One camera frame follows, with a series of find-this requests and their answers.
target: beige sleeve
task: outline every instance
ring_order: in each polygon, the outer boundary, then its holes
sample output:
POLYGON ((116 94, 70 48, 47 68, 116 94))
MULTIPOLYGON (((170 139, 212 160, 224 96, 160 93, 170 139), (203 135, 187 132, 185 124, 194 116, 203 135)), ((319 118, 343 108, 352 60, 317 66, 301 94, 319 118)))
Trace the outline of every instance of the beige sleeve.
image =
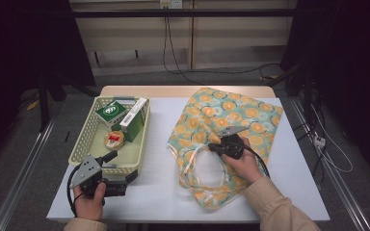
POLYGON ((83 219, 83 218, 73 218, 65 226, 65 231, 107 231, 107 224, 83 219))
POLYGON ((284 197, 268 177, 251 184, 245 198, 259 214, 260 228, 266 230, 320 230, 303 211, 284 197))

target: green plastic basket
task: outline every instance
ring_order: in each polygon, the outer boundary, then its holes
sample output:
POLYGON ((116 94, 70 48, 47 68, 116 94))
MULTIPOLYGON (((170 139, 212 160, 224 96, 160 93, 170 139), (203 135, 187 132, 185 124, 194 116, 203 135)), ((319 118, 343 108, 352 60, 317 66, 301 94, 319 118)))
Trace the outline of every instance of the green plastic basket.
MULTIPOLYGON (((91 154, 92 156, 99 157, 104 156, 109 153, 109 150, 104 145, 104 137, 108 135, 109 131, 98 119, 95 111, 106 106, 108 103, 112 102, 115 97, 112 96, 98 96, 95 98, 92 108, 90 109, 89 115, 86 118, 86 122, 80 135, 77 139, 76 144, 71 152, 68 162, 73 165, 79 165, 83 159, 91 154)), ((127 110, 132 108, 132 104, 123 104, 127 110)), ((114 160, 110 161, 108 164, 116 165, 114 168, 103 168, 103 174, 109 176, 126 176, 138 170, 138 174, 141 173, 145 139, 147 134, 147 128, 149 124, 149 100, 146 108, 145 125, 140 133, 137 135, 135 140, 132 142, 126 141, 125 144, 118 150, 119 155, 114 160)))

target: person's left hand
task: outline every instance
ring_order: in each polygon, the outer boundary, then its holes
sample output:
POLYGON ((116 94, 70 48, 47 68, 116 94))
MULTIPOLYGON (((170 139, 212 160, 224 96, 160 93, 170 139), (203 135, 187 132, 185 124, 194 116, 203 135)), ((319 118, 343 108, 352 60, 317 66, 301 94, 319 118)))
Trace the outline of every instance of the person's left hand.
MULTIPOLYGON (((74 198, 83 193, 80 186, 73 189, 74 198)), ((100 183, 95 189, 94 197, 90 198, 84 194, 74 199, 74 206, 76 207, 76 216, 78 218, 85 218, 100 221, 103 215, 103 198, 106 193, 106 184, 100 183)))

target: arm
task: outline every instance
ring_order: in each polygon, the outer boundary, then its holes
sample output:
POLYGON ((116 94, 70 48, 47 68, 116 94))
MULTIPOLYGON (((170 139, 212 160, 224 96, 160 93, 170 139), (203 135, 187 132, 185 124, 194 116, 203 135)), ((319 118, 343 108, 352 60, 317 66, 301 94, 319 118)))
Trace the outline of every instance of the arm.
MULTIPOLYGON (((249 140, 242 138, 245 145, 249 140)), ((291 200, 284 197, 273 182, 260 173, 256 158, 244 150, 239 160, 223 155, 223 159, 235 168, 236 172, 251 185, 244 196, 261 218, 261 230, 320 230, 317 225, 291 200)))
POLYGON ((95 190, 94 197, 89 198, 82 194, 80 186, 73 189, 74 204, 77 218, 73 218, 66 226, 65 231, 106 231, 107 225, 100 222, 103 215, 103 198, 106 184, 100 183, 95 190))

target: hand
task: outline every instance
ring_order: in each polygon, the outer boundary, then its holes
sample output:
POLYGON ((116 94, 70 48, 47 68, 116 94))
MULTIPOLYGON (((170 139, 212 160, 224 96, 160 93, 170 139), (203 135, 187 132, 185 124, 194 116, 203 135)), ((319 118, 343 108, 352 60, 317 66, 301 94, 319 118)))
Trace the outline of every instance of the hand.
POLYGON ((84 194, 80 195, 83 193, 80 186, 74 188, 73 193, 77 217, 100 221, 101 216, 103 215, 103 198, 104 193, 106 193, 106 184, 98 184, 93 198, 84 194))
MULTIPOLYGON (((241 139, 245 145, 251 146, 247 138, 241 139)), ((257 166, 256 157, 246 149, 243 150, 243 155, 239 160, 228 157, 225 154, 222 155, 222 158, 227 164, 235 168, 239 176, 245 178, 251 184, 263 177, 257 166)))

